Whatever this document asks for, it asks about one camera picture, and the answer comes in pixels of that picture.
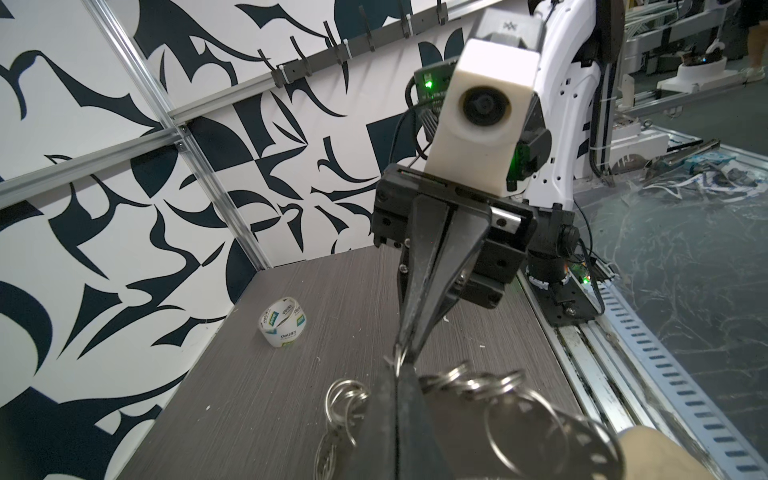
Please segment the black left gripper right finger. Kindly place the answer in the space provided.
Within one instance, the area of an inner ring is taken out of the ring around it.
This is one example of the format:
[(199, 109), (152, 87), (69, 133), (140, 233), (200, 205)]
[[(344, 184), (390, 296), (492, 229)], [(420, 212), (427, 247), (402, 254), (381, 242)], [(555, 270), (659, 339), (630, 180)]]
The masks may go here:
[(396, 479), (454, 479), (412, 364), (396, 380)]

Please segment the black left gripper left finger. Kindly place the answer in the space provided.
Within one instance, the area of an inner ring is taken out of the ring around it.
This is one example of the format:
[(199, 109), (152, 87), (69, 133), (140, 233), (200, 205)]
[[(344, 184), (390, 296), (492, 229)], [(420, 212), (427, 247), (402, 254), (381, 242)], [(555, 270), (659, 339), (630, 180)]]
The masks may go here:
[(357, 446), (344, 472), (345, 479), (396, 479), (397, 380), (385, 363), (369, 399)]

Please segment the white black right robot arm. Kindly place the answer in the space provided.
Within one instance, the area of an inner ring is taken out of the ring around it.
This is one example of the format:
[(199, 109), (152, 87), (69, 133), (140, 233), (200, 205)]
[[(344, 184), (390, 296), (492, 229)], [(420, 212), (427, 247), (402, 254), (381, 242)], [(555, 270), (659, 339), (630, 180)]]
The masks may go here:
[(458, 56), (414, 74), (430, 152), (422, 169), (389, 163), (371, 221), (375, 244), (401, 252), (397, 362), (414, 363), (458, 301), (496, 307), (518, 272), (552, 326), (603, 313), (573, 183), (623, 27), (618, 1), (489, 8)]

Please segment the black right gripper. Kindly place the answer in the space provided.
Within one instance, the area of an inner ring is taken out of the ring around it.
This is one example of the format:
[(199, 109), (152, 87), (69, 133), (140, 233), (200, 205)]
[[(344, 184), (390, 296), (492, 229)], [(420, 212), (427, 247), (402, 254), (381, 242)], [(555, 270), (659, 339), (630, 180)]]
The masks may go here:
[(532, 207), (393, 164), (376, 185), (374, 242), (400, 249), (400, 360), (416, 360), (455, 303), (496, 307), (521, 265), (544, 285), (577, 248), (573, 213)]

